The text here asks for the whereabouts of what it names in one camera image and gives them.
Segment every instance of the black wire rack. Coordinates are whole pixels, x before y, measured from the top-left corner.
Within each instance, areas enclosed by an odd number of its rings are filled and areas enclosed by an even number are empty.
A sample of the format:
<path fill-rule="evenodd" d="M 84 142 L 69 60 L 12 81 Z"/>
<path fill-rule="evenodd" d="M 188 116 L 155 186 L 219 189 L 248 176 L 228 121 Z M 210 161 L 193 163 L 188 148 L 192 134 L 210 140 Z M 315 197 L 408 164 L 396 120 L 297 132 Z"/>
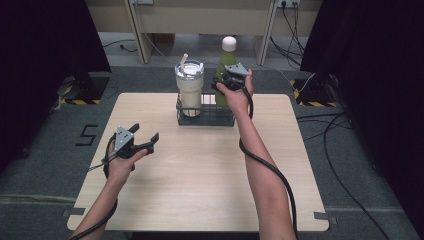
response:
<path fill-rule="evenodd" d="M 234 126 L 234 115 L 228 107 L 215 103 L 214 93 L 202 93 L 200 108 L 183 108 L 180 94 L 177 98 L 177 119 L 179 125 Z"/>

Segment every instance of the skin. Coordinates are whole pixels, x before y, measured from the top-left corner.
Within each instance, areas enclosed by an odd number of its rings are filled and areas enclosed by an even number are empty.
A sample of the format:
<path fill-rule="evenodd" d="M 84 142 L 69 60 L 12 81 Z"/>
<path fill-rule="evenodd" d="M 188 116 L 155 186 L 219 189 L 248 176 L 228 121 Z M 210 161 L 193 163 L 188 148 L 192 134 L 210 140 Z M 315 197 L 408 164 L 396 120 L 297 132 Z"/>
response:
<path fill-rule="evenodd" d="M 113 150 L 113 147 L 114 143 L 111 144 L 109 152 Z M 107 216 L 115 204 L 115 200 L 118 198 L 119 192 L 127 182 L 131 173 L 131 167 L 146 154 L 147 150 L 143 149 L 129 159 L 122 159 L 118 157 L 109 163 L 109 177 L 106 180 L 102 191 L 88 211 L 87 215 L 81 221 L 80 225 L 72 233 L 71 237 L 89 229 Z M 105 228 L 106 224 L 82 239 L 102 239 Z"/>
<path fill-rule="evenodd" d="M 246 88 L 253 96 L 252 79 L 252 71 L 249 70 L 249 75 L 245 79 Z M 243 145 L 247 150 L 276 167 L 249 117 L 249 104 L 243 91 L 231 91 L 221 83 L 218 83 L 217 87 L 224 93 L 228 107 L 236 118 Z M 291 222 L 287 191 L 281 179 L 247 155 L 245 155 L 245 163 L 259 218 L 260 238 L 262 240 L 296 239 Z"/>
<path fill-rule="evenodd" d="M 221 83 L 218 83 L 217 87 L 226 96 L 228 107 L 236 118 L 243 145 L 253 154 L 276 166 L 249 117 L 249 104 L 242 90 L 231 91 Z M 251 70 L 249 70 L 249 76 L 246 77 L 246 87 L 249 93 L 253 95 Z M 113 147 L 114 144 L 111 144 L 109 152 L 112 151 Z M 97 224 L 109 213 L 130 175 L 132 165 L 146 154 L 147 150 L 143 149 L 129 159 L 116 158 L 109 163 L 109 177 L 101 193 L 72 236 Z M 245 155 L 245 163 L 256 204 L 261 240 L 296 239 L 286 188 L 280 178 L 247 155 Z M 105 227 L 106 224 L 83 239 L 102 239 Z"/>

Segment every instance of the straw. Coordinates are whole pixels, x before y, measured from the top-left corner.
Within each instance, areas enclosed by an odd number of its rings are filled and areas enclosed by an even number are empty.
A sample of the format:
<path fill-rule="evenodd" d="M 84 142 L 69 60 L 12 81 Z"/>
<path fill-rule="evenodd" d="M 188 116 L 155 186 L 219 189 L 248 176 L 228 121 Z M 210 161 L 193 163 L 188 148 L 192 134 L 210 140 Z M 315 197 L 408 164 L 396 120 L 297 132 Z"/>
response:
<path fill-rule="evenodd" d="M 180 71 L 183 74 L 184 74 L 184 63 L 185 63 L 185 60 L 187 60 L 187 57 L 188 57 L 188 54 L 184 53 L 184 56 L 183 56 L 183 58 L 181 59 L 181 62 L 180 62 Z"/>

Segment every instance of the wrist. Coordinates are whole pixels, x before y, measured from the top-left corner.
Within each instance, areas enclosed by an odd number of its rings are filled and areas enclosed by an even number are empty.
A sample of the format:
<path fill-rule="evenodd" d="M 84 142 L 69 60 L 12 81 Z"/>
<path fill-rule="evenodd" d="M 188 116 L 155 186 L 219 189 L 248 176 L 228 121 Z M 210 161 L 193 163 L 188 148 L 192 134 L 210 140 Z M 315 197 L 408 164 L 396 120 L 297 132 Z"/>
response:
<path fill-rule="evenodd" d="M 249 114 L 246 111 L 236 111 L 233 112 L 237 122 L 243 121 L 243 120 L 250 120 Z"/>
<path fill-rule="evenodd" d="M 122 187 L 124 187 L 125 183 L 126 183 L 126 180 L 109 177 L 106 180 L 105 186 L 110 187 L 110 188 L 117 188 L 117 189 L 120 190 Z"/>

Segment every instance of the black cable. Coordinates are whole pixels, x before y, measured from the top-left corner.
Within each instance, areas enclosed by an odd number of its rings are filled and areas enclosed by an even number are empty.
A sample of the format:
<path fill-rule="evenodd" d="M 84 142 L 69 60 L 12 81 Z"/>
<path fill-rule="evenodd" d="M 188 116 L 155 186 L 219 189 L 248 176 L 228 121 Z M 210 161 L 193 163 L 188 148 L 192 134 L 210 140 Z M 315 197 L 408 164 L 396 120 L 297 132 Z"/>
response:
<path fill-rule="evenodd" d="M 289 19 L 287 18 L 287 15 L 286 15 L 286 12 L 284 11 L 284 9 L 285 8 L 282 8 L 282 10 L 283 10 L 283 16 L 286 19 L 286 22 L 287 22 L 287 25 L 289 26 L 290 32 L 292 33 L 292 40 L 294 40 L 295 43 L 299 46 L 299 49 L 304 50 L 304 48 L 303 48 L 302 44 L 300 43 L 299 38 L 297 36 L 297 21 L 299 19 L 299 14 L 298 14 L 299 12 L 297 11 L 297 13 L 296 13 L 296 9 L 297 8 L 295 7 L 295 12 L 294 12 L 294 14 L 295 14 L 295 16 L 294 16 L 295 30 L 293 30 L 293 28 L 292 28 L 292 26 L 290 24 Z"/>
<path fill-rule="evenodd" d="M 317 120 L 317 119 L 308 119 L 308 120 L 300 120 L 297 122 L 320 122 L 320 123 L 330 123 L 329 121 L 324 121 L 324 120 Z M 340 123 L 333 123 L 335 125 L 335 127 L 341 127 L 341 128 L 345 128 L 345 129 L 353 129 L 353 127 L 346 127 L 343 126 L 342 124 L 345 122 L 349 122 L 349 120 L 345 120 L 343 122 Z"/>
<path fill-rule="evenodd" d="M 291 48 L 291 45 L 292 45 L 292 43 L 293 43 L 293 36 L 292 36 L 292 39 L 290 40 L 290 44 L 289 44 L 289 48 L 288 48 L 288 51 L 290 52 L 290 48 Z M 294 68 L 294 69 L 300 69 L 300 63 L 298 63 L 298 62 L 295 62 L 299 67 L 294 67 L 293 65 L 291 65 L 291 63 L 290 63 L 290 61 L 289 61 L 289 59 L 287 58 L 287 63 L 289 64 L 289 66 L 290 67 L 292 67 L 292 68 Z"/>
<path fill-rule="evenodd" d="M 344 126 L 340 126 L 340 125 L 338 125 L 338 124 L 337 124 L 337 126 L 330 127 L 329 129 L 333 129 L 333 128 L 336 128 L 336 127 L 343 127 L 343 128 L 346 128 L 346 129 L 353 129 L 353 128 L 347 128 L 347 127 L 344 127 Z M 324 131 L 324 132 L 322 132 L 322 133 L 318 133 L 318 134 L 316 134 L 316 135 L 314 135 L 314 136 L 312 136 L 312 137 L 305 138 L 305 139 L 303 139 L 303 141 L 305 142 L 305 141 L 311 140 L 311 139 L 313 139 L 313 138 L 316 138 L 316 137 L 318 137 L 318 136 L 323 135 L 324 133 L 325 133 L 325 131 Z"/>
<path fill-rule="evenodd" d="M 381 226 L 377 223 L 377 221 L 371 216 L 371 214 L 365 209 L 364 206 L 362 206 L 362 204 L 350 193 L 350 191 L 347 189 L 347 187 L 343 184 L 343 182 L 341 181 L 341 179 L 339 178 L 339 176 L 336 173 L 336 170 L 334 169 L 333 164 L 331 163 L 330 160 L 330 156 L 328 154 L 328 149 L 327 149 L 327 132 L 330 129 L 331 125 L 337 120 L 337 118 L 339 118 L 340 116 L 342 116 L 344 113 L 340 113 L 338 114 L 327 126 L 327 128 L 324 131 L 324 151 L 325 151 L 325 156 L 327 158 L 328 164 L 330 165 L 331 171 L 334 174 L 334 177 L 336 178 L 336 180 L 339 182 L 339 184 L 342 186 L 342 188 L 346 191 L 346 193 L 352 198 L 352 200 L 362 209 L 362 211 L 371 219 L 371 221 L 375 224 L 375 226 L 377 226 L 378 230 L 380 230 L 380 232 L 383 234 L 385 239 L 389 239 L 389 237 L 387 236 L 387 234 L 384 232 L 384 230 L 381 228 Z"/>
<path fill-rule="evenodd" d="M 134 49 L 134 50 L 128 50 L 126 47 L 124 47 L 124 45 L 120 45 L 120 47 L 121 47 L 121 49 L 122 50 L 125 50 L 125 51 L 127 51 L 127 52 L 135 52 L 135 51 L 137 51 L 137 48 L 136 49 Z"/>
<path fill-rule="evenodd" d="M 299 5 L 297 3 L 294 3 L 294 32 L 295 32 L 295 38 L 297 40 L 297 46 L 299 47 L 299 51 L 302 53 L 303 55 L 303 51 L 305 50 L 305 48 L 303 48 L 302 43 L 299 40 L 299 35 L 297 34 L 297 23 L 299 22 Z"/>
<path fill-rule="evenodd" d="M 106 147 L 106 153 L 105 153 L 105 157 L 102 159 L 102 164 L 94 166 L 89 168 L 88 171 L 92 171 L 98 167 L 104 166 L 103 171 L 105 172 L 106 178 L 109 175 L 109 166 L 108 164 L 116 158 L 116 156 L 112 159 L 109 159 L 109 147 L 112 144 L 112 141 L 116 138 L 116 134 L 113 134 L 112 137 L 109 139 L 108 143 L 107 143 L 107 147 Z M 109 219 L 113 216 L 113 214 L 116 211 L 116 208 L 118 207 L 118 199 L 116 199 L 115 204 L 113 205 L 112 209 L 109 211 L 109 213 L 106 215 L 106 217 L 104 217 L 102 220 L 100 220 L 97 224 L 95 224 L 94 226 L 90 227 L 89 229 L 78 233 L 77 235 L 73 236 L 72 238 L 70 238 L 70 240 L 77 240 L 77 239 L 81 239 L 89 234 L 91 234 L 92 232 L 96 231 L 97 229 L 99 229 L 103 224 L 107 223 L 107 221 L 109 221 Z"/>
<path fill-rule="evenodd" d="M 296 63 L 297 65 L 300 66 L 300 63 L 298 61 L 296 61 L 294 58 L 292 58 L 289 54 L 291 53 L 290 51 L 287 51 L 285 49 L 283 49 L 282 47 L 278 46 L 275 42 L 274 39 L 272 37 L 270 37 L 270 40 L 272 42 L 272 44 L 274 44 L 274 46 L 277 48 L 277 50 L 287 58 L 287 60 L 290 59 L 290 61 Z"/>
<path fill-rule="evenodd" d="M 130 42 L 130 41 L 135 41 L 135 40 L 134 40 L 134 39 L 124 39 L 124 40 L 119 40 L 119 41 L 115 41 L 115 42 L 111 42 L 111 43 L 108 43 L 108 44 L 106 44 L 106 45 L 103 45 L 103 47 L 108 47 L 108 46 L 110 46 L 110 45 L 112 45 L 112 44 L 119 43 L 119 42 Z"/>
<path fill-rule="evenodd" d="M 304 119 L 304 118 L 314 118 L 314 117 L 324 117 L 324 116 L 337 116 L 339 114 L 343 114 L 344 112 L 341 113 L 324 113 L 324 114 L 316 114 L 316 115 L 308 115 L 308 116 L 300 116 L 297 117 L 296 119 Z"/>
<path fill-rule="evenodd" d="M 118 207 L 118 199 L 116 199 L 115 204 L 113 205 L 112 209 L 110 210 L 110 212 L 106 215 L 105 218 L 103 218 L 100 222 L 98 222 L 97 224 L 95 224 L 94 226 L 92 226 L 91 228 L 78 233 L 77 235 L 73 236 L 72 238 L 70 238 L 70 240 L 77 240 L 77 239 L 81 239 L 89 234 L 91 234 L 92 232 L 96 231 L 97 229 L 99 229 L 101 226 L 103 226 L 103 224 L 107 223 L 107 221 L 109 221 L 109 219 L 113 216 L 113 214 L 116 211 L 116 208 Z"/>
<path fill-rule="evenodd" d="M 270 40 L 271 40 L 271 42 L 274 44 L 274 46 L 277 48 L 277 50 L 279 50 L 279 51 L 283 51 L 283 52 L 284 52 L 284 54 L 293 54 L 293 55 L 300 56 L 300 57 L 302 56 L 302 54 L 300 54 L 300 53 L 290 52 L 290 51 L 287 51 L 286 49 L 284 49 L 284 48 L 282 48 L 282 47 L 278 46 L 278 45 L 274 42 L 274 39 L 273 39 L 272 37 L 270 37 L 269 39 L 270 39 Z"/>
<path fill-rule="evenodd" d="M 252 100 L 252 96 L 250 95 L 250 93 L 247 90 L 246 86 L 241 87 L 241 89 L 243 90 L 244 94 L 246 95 L 247 100 L 249 101 L 249 107 L 250 107 L 249 117 L 252 119 L 253 118 L 253 100 Z M 247 156 L 251 157 L 252 159 L 256 160 L 257 162 L 263 164 L 265 167 L 267 167 L 272 172 L 274 172 L 281 179 L 281 181 L 283 181 L 284 185 L 286 186 L 286 189 L 287 189 L 287 193 L 289 195 L 289 198 L 290 198 L 291 210 L 292 210 L 293 230 L 294 230 L 294 234 L 295 234 L 296 239 L 297 239 L 298 238 L 298 233 L 297 233 L 296 203 L 295 203 L 293 191 L 292 191 L 291 186 L 290 186 L 289 182 L 287 181 L 286 177 L 274 165 L 272 165 L 268 161 L 262 159 L 261 157 L 256 156 L 255 154 L 249 152 L 244 147 L 243 142 L 241 141 L 241 138 L 239 140 L 239 147 L 240 147 L 240 149 L 241 149 L 241 151 L 243 153 L 245 153 Z"/>

